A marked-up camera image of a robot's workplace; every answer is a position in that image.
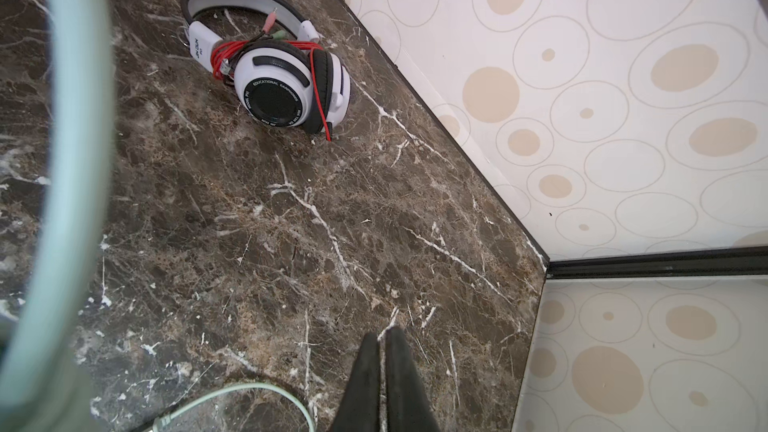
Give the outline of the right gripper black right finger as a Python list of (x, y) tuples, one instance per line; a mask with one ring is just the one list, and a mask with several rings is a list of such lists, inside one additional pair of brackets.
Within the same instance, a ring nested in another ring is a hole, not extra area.
[(389, 329), (384, 346), (387, 430), (439, 432), (403, 330)]

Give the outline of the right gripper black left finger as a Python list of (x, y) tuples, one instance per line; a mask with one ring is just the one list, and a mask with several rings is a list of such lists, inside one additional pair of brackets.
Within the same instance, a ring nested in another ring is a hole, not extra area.
[(330, 432), (377, 432), (380, 428), (380, 350), (374, 333), (364, 335)]

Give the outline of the mint green headphones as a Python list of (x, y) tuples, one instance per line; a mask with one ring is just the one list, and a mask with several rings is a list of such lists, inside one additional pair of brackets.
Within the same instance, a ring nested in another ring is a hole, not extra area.
[(70, 349), (106, 220), (116, 86), (109, 0), (47, 0), (52, 24), (51, 183), (16, 322), (1, 324), (1, 427), (92, 431), (87, 375)]

